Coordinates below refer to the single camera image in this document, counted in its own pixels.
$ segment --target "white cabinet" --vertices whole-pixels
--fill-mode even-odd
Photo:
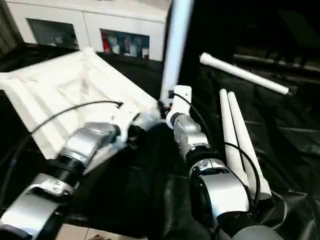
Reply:
[[[171,0],[6,0],[27,43],[161,61]]]
[[[8,7],[26,43],[80,49],[90,46],[81,11],[12,2]]]

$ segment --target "black tablecloth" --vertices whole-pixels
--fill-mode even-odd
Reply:
[[[69,52],[54,47],[22,47],[0,60],[0,71],[12,71]],[[159,98],[161,63],[103,53],[100,56]],[[296,87],[295,95],[283,96],[208,67],[199,67],[197,77],[182,83],[192,86],[192,101],[209,125],[222,157],[219,89],[235,92],[272,190],[272,198],[260,202],[257,219],[286,240],[319,239],[320,82],[301,78],[283,82],[279,74],[265,71],[273,80]],[[27,130],[3,91],[0,113],[2,158]],[[35,143],[30,142],[12,176],[6,206],[46,164]],[[0,183],[6,166],[0,167]],[[191,217],[186,176],[172,132],[159,125],[141,137],[138,150],[123,150],[85,177],[68,222],[149,239],[205,238],[204,230]]]

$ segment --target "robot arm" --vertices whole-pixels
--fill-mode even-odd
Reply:
[[[174,92],[190,96],[191,88],[176,86]],[[249,194],[239,178],[211,149],[206,135],[190,117],[189,108],[173,97],[166,122],[188,166],[193,217],[203,226],[219,226],[220,239],[282,240],[271,228],[254,222],[249,214]]]
[[[92,159],[109,144],[121,148],[138,109],[125,104],[112,123],[88,122],[66,141],[48,171],[40,173],[0,220],[0,239],[54,240],[70,200]]]

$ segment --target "floor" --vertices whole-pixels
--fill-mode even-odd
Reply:
[[[55,240],[89,240],[97,235],[104,237],[105,240],[137,240],[129,236],[68,224],[62,226]]]

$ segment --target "white plastic tube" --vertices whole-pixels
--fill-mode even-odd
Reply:
[[[271,197],[271,190],[269,187],[269,184],[267,180],[265,179],[264,175],[262,174],[258,158],[256,156],[254,146],[252,145],[245,121],[242,117],[235,93],[230,91],[228,94],[228,99],[229,99],[229,104],[230,104],[230,109],[231,109],[231,114],[234,122],[234,127],[235,127],[235,132],[236,136],[238,138],[239,146],[240,148],[248,154],[248,156],[251,158],[251,160],[254,163],[254,166],[259,174],[260,178],[260,185],[261,185],[261,194],[260,194],[260,199],[268,199]],[[248,162],[247,158],[242,155],[243,162],[244,162],[244,168],[245,172],[248,177],[248,182],[249,182],[249,189],[251,194],[254,196],[256,193],[256,178],[255,178],[255,173]]]
[[[254,84],[258,84],[262,87],[273,90],[283,95],[286,95],[289,92],[289,88],[286,86],[278,84],[262,76],[253,74],[249,71],[243,70],[242,68],[231,65],[225,61],[221,61],[205,52],[200,56],[200,63],[211,66],[216,69],[220,69],[224,72],[227,72],[229,74],[232,74],[234,76],[247,80]]]
[[[225,89],[220,90],[220,104],[224,141],[238,146],[227,91]],[[227,166],[238,176],[244,185],[249,187],[248,177],[242,167],[239,151],[232,146],[225,145],[225,156]]]
[[[181,62],[194,0],[174,0],[166,48],[160,100],[167,104],[168,92],[179,80]]]

